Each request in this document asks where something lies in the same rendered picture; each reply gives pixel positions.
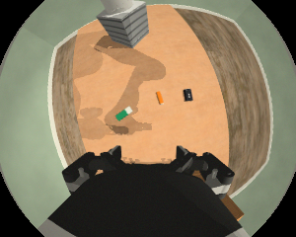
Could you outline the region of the black nine-volt battery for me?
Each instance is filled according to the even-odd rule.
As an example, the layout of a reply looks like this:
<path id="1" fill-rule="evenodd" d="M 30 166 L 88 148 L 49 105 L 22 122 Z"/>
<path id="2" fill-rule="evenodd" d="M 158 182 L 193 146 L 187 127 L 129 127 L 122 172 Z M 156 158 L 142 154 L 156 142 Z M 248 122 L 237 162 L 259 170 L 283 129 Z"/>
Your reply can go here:
<path id="1" fill-rule="evenodd" d="M 193 101 L 191 89 L 184 89 L 185 101 Z"/>

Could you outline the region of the brown wooden chest of drawers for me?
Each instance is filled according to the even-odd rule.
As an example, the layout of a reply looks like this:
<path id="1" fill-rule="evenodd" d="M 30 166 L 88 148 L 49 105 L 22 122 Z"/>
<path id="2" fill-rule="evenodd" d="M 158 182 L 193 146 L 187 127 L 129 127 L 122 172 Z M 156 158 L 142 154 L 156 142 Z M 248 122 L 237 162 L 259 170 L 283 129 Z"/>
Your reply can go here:
<path id="1" fill-rule="evenodd" d="M 226 198 L 230 201 L 230 203 L 231 204 L 233 204 L 234 206 L 235 206 L 235 208 L 240 212 L 240 214 L 236 217 L 236 219 L 239 221 L 242 217 L 243 217 L 243 215 L 244 215 L 244 213 L 237 207 L 237 205 L 229 198 L 229 196 L 228 195 L 226 195 Z"/>

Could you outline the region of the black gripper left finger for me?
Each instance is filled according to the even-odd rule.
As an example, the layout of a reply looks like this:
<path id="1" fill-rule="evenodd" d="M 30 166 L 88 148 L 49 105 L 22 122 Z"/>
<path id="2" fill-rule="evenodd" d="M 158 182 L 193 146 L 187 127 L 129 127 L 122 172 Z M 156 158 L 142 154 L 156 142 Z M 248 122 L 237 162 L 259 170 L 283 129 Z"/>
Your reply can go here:
<path id="1" fill-rule="evenodd" d="M 94 152 L 85 153 L 65 168 L 62 176 L 72 195 L 86 180 L 95 176 L 98 170 L 105 172 L 128 168 L 135 167 L 121 160 L 121 146 L 117 145 L 108 152 L 100 153 L 100 156 L 95 156 Z"/>

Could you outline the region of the green and white eraser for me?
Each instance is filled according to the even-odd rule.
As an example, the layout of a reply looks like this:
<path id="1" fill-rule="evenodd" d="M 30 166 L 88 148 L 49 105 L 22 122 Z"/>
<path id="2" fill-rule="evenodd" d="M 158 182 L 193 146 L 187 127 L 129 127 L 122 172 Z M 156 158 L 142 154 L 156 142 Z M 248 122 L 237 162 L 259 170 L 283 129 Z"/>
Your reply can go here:
<path id="1" fill-rule="evenodd" d="M 125 118 L 126 116 L 128 116 L 132 112 L 133 112 L 132 108 L 127 107 L 125 110 L 123 110 L 118 115 L 116 115 L 116 118 L 117 118 L 118 121 L 120 121 L 120 120 L 122 120 L 123 118 Z"/>

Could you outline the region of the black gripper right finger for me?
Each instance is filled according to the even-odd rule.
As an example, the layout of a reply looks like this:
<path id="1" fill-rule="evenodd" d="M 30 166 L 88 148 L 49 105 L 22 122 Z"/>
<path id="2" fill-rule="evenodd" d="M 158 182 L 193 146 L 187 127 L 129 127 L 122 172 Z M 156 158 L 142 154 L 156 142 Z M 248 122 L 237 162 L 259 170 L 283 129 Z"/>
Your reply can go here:
<path id="1" fill-rule="evenodd" d="M 196 155 L 179 145 L 176 150 L 176 159 L 158 169 L 189 174 L 199 171 L 205 183 L 220 199 L 223 199 L 231 186 L 235 173 L 212 153 L 204 152 L 202 156 Z"/>

